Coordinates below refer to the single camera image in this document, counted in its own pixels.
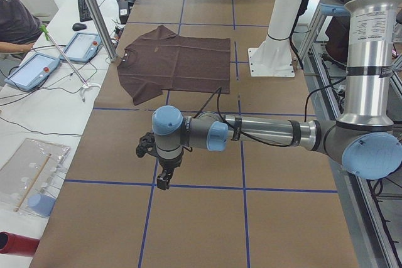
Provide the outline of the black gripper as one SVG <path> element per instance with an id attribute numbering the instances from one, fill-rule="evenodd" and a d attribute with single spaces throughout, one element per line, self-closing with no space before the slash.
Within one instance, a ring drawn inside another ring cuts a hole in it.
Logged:
<path id="1" fill-rule="evenodd" d="M 170 181 L 174 174 L 174 169 L 179 167 L 182 163 L 183 155 L 180 154 L 173 159 L 165 159 L 159 157 L 158 162 L 162 167 L 162 171 L 165 172 L 158 175 L 156 182 L 157 187 L 161 190 L 168 190 L 170 188 Z"/>

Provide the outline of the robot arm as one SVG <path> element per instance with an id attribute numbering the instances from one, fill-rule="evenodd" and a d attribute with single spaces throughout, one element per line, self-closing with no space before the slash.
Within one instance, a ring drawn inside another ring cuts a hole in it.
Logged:
<path id="1" fill-rule="evenodd" d="M 401 143 L 387 116 L 396 10 L 401 0 L 321 0 L 350 13 L 346 91 L 343 113 L 334 121 L 279 121 L 204 112 L 184 116 L 166 105 L 152 116 L 149 152 L 167 190 L 186 147 L 223 151 L 228 141 L 251 140 L 274 147 L 301 146 L 326 154 L 360 178 L 377 180 L 401 164 Z"/>

